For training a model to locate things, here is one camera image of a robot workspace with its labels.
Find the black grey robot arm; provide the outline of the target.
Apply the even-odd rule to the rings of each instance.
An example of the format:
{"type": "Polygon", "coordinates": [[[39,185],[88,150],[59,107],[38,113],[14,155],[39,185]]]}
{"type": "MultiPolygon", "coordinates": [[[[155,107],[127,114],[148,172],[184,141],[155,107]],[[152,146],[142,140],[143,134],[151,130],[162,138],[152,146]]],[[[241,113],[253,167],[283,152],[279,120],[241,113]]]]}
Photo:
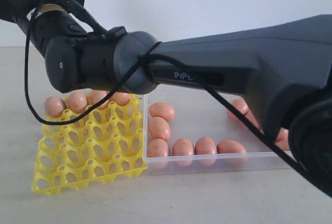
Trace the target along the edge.
{"type": "Polygon", "coordinates": [[[123,26],[106,30],[84,2],[1,0],[1,19],[44,57],[57,91],[203,89],[331,195],[331,15],[163,43],[123,26]]]}

